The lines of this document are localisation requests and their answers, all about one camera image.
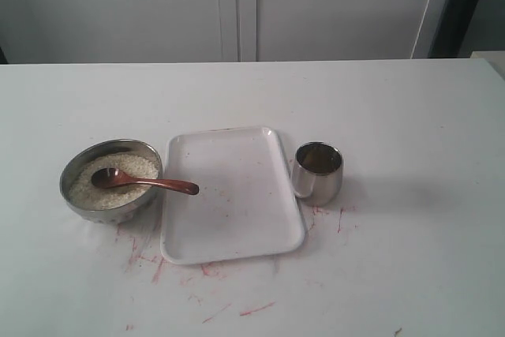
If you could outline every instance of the stainless steel cup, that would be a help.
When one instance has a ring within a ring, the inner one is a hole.
[[[344,159],[340,152],[323,142],[309,142],[298,148],[291,181],[296,197],[307,205],[323,206],[342,187]]]

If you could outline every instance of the spoon handle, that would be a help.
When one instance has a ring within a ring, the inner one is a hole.
[[[187,195],[197,195],[200,191],[200,188],[195,183],[174,179],[136,179],[135,183],[139,185],[154,185],[162,189],[171,189],[172,191]]]

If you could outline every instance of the white table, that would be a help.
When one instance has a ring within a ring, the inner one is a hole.
[[[505,83],[484,60],[3,66],[0,81],[2,335],[505,330]],[[277,129],[288,159],[310,140],[345,157],[339,198],[302,208],[297,252],[160,263],[153,210],[117,229],[60,197],[91,144],[164,156],[179,133],[247,125]]]

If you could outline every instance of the white tray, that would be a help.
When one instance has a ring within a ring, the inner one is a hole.
[[[266,127],[175,137],[164,178],[200,193],[166,191],[161,251],[175,264],[202,264],[295,250],[305,228],[277,133]]]

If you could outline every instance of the cabinet door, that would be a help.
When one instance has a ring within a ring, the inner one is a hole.
[[[0,2],[12,63],[237,61],[235,0]]]
[[[431,25],[436,25],[443,7],[442,1],[437,9],[427,8],[428,1],[258,0],[257,57],[260,61],[410,58],[426,11]],[[430,40],[434,32],[423,31],[422,38]]]

